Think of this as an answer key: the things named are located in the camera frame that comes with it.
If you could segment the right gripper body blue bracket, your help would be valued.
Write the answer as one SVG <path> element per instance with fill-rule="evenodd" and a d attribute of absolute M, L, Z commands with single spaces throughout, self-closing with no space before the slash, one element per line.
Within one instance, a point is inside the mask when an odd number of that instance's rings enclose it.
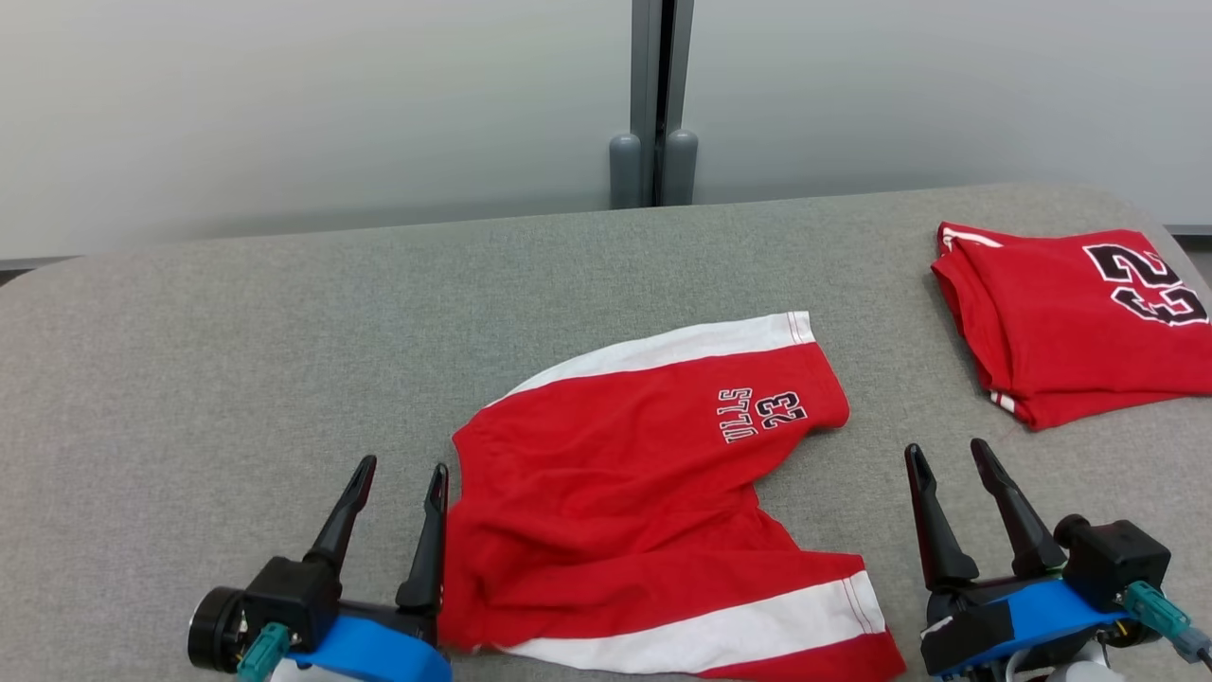
<path fill-rule="evenodd" d="M 1164 568 L 1060 568 L 930 592 L 920 652 L 936 681 L 1122 681 L 1111 649 L 1164 637 Z"/>

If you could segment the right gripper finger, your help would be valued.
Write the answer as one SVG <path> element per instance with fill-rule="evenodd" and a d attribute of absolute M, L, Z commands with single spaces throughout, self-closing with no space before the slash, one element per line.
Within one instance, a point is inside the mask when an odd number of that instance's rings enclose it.
<path fill-rule="evenodd" d="M 1013 549 L 1013 575 L 1031 579 L 1060 569 L 1067 562 L 1064 549 L 1054 540 L 1052 532 L 1006 471 L 1004 463 L 994 454 L 991 446 L 983 439 L 973 439 L 970 448 L 981 482 L 994 497 L 1000 517 L 1004 518 L 1004 528 Z"/>
<path fill-rule="evenodd" d="M 934 471 L 921 446 L 907 445 L 904 460 L 926 590 L 941 594 L 970 585 L 979 578 L 978 566 L 957 544 L 951 523 L 936 499 Z"/>

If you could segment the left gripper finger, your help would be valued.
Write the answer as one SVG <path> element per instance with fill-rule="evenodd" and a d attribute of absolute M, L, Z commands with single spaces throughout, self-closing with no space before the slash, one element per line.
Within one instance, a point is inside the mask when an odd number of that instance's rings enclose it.
<path fill-rule="evenodd" d="M 351 528 L 368 500 L 368 488 L 372 487 L 378 458 L 367 455 L 351 471 L 350 478 L 342 491 L 336 505 L 330 510 L 322 529 L 316 535 L 311 548 L 304 554 L 304 563 L 319 563 L 339 575 L 345 564 L 345 556 L 351 539 Z"/>
<path fill-rule="evenodd" d="M 424 523 L 407 579 L 398 588 L 398 611 L 438 613 L 444 597 L 450 472 L 438 463 L 423 500 Z"/>

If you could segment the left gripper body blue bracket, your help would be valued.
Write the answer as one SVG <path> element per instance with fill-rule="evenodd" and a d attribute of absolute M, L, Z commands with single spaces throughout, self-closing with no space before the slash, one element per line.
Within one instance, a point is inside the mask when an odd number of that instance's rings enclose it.
<path fill-rule="evenodd" d="M 452 665 L 412 626 L 389 624 L 390 609 L 345 604 L 314 652 L 256 636 L 238 588 L 213 588 L 187 627 L 187 660 L 234 681 L 450 681 Z"/>

